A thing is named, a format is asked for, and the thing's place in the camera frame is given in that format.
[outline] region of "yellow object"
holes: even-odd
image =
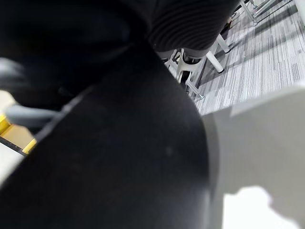
[[[31,140],[30,141],[30,143],[28,143],[28,145],[22,150],[24,153],[26,153],[26,154],[28,154],[30,151],[31,151],[31,149],[33,149],[34,148],[34,146],[36,145],[36,140],[35,139],[33,139],[33,140]]]
[[[3,134],[10,127],[9,122],[6,120],[5,116],[0,115],[0,135]]]

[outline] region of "white desk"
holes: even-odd
[[[212,172],[219,163],[211,228],[305,229],[305,83],[203,122]]]
[[[295,4],[305,25],[305,0],[295,0]]]

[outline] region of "ribbed black fabric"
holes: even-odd
[[[158,52],[208,49],[238,0],[176,1],[154,15],[149,41]]]

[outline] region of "gray striped carpet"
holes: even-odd
[[[257,5],[263,2],[254,1]],[[294,2],[279,0],[258,21],[252,27],[244,10],[239,9],[226,39],[232,50],[216,53],[225,71],[217,73],[208,61],[204,65],[199,84],[204,98],[195,98],[202,115],[305,78],[305,26]]]

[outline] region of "white chair leg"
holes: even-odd
[[[193,82],[191,82],[190,79],[187,79],[187,81],[185,82],[185,85],[189,86],[190,89],[191,89],[196,95],[199,95],[199,94],[200,94],[198,88],[193,84]]]
[[[252,13],[249,11],[248,7],[244,3],[244,0],[240,0],[240,4],[241,4],[242,8],[244,9],[244,11],[246,12],[246,14],[248,15],[248,17],[251,19],[251,21],[253,21],[253,26],[256,26],[257,25],[257,21],[252,16]]]
[[[228,53],[230,51],[229,46],[227,45],[227,43],[224,41],[223,37],[220,34],[217,36],[216,40],[225,53]]]
[[[274,2],[275,2],[275,0],[269,0],[262,8],[260,8],[260,9],[253,15],[253,17],[257,17],[258,15],[260,15],[261,13],[263,13],[263,11],[265,11],[268,7],[270,7]]]
[[[213,55],[213,53],[211,51],[209,51],[206,54],[206,58],[209,59],[209,61],[216,68],[218,73],[222,73],[224,71],[224,68],[221,66],[221,64],[218,62],[218,60],[216,59],[216,57]]]

